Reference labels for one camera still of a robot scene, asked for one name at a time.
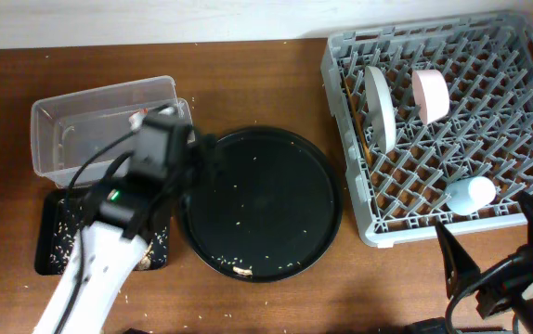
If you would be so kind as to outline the wooden chopstick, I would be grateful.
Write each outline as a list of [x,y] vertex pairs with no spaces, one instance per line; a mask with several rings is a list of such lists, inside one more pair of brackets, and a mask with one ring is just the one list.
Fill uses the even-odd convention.
[[355,106],[355,103],[354,103],[354,100],[353,100],[352,92],[351,92],[351,89],[349,88],[348,82],[346,80],[346,77],[345,77],[343,71],[341,71],[341,77],[342,77],[342,80],[343,80],[344,89],[346,91],[346,96],[347,96],[347,100],[348,100],[348,103],[349,103],[349,108],[350,108],[350,111],[351,111],[351,115],[352,115],[352,117],[354,119],[355,128],[357,129],[357,136],[358,136],[359,142],[360,142],[360,144],[362,146],[362,150],[363,150],[363,154],[364,154],[365,160],[366,160],[368,166],[371,167],[371,165],[372,165],[372,156],[371,156],[370,150],[369,150],[369,148],[368,148],[368,146],[366,144],[365,136],[364,136],[363,129],[362,129],[362,126],[361,126],[361,123],[360,123],[360,118],[358,117],[358,113],[356,111],[356,106]]

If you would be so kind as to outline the grey plate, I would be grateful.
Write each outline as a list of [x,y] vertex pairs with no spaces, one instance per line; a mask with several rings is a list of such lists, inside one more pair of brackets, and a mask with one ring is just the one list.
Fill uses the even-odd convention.
[[384,154],[395,147],[397,126],[389,86],[382,71],[373,66],[365,69],[367,118],[373,128],[374,142]]

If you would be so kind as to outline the round black tray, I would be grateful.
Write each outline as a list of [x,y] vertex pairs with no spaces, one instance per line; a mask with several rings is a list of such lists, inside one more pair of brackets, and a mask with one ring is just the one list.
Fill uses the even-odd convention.
[[[178,221],[216,272],[270,283],[296,276],[327,251],[341,223],[338,177],[321,150],[276,127],[242,128],[217,140],[222,172],[190,190]],[[251,269],[240,276],[232,267]]]

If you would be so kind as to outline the peanut on tray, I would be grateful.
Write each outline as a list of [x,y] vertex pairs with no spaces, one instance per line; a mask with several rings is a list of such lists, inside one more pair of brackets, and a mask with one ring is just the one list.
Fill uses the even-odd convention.
[[235,274],[240,275],[240,276],[252,276],[253,275],[253,271],[251,269],[239,268],[237,266],[233,266],[232,269]]

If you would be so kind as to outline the pink bowl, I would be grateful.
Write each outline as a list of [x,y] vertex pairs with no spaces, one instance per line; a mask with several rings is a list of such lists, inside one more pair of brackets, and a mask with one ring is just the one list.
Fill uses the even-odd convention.
[[449,90],[438,70],[419,70],[412,73],[412,92],[419,117],[424,125],[438,121],[449,113]]

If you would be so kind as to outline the grey dishwasher rack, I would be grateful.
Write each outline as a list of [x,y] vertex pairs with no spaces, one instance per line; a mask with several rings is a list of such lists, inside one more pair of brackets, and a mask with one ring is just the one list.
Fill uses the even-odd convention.
[[[394,106],[396,144],[386,154],[367,118],[367,66],[382,71]],[[320,70],[366,245],[390,248],[433,238],[436,225],[459,235],[525,222],[517,197],[533,195],[533,26],[526,17],[495,12],[338,32],[327,41]],[[419,70],[440,71],[450,99],[448,115],[428,125],[412,92],[412,73]],[[452,212],[447,186],[474,176],[490,179],[496,198],[469,215]]]

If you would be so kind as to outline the blue cup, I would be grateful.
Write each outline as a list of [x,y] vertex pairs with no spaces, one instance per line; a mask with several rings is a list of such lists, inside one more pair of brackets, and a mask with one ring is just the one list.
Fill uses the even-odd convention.
[[474,176],[447,186],[448,208],[458,215],[469,215],[491,203],[497,196],[493,182],[485,176]]

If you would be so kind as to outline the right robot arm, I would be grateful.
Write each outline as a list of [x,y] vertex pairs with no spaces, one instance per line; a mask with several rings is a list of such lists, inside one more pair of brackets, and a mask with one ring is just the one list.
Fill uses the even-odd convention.
[[518,204],[527,220],[527,243],[484,272],[446,227],[435,228],[444,261],[448,307],[443,317],[410,324],[405,333],[457,333],[453,313],[472,295],[481,318],[513,311],[512,332],[524,327],[533,333],[533,196],[521,192]]

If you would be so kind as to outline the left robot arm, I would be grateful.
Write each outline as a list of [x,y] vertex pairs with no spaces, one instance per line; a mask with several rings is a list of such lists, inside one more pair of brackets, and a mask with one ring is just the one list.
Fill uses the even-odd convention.
[[157,111],[108,147],[127,139],[133,148],[79,205],[71,256],[36,333],[98,333],[154,237],[157,212],[218,168],[214,135]]

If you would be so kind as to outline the clear plastic bin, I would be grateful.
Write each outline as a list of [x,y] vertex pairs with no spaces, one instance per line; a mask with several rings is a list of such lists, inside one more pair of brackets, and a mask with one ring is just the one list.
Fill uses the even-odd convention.
[[68,186],[91,156],[130,131],[137,109],[171,105],[177,118],[192,122],[188,102],[176,95],[170,76],[40,99],[31,109],[32,167],[56,186]]

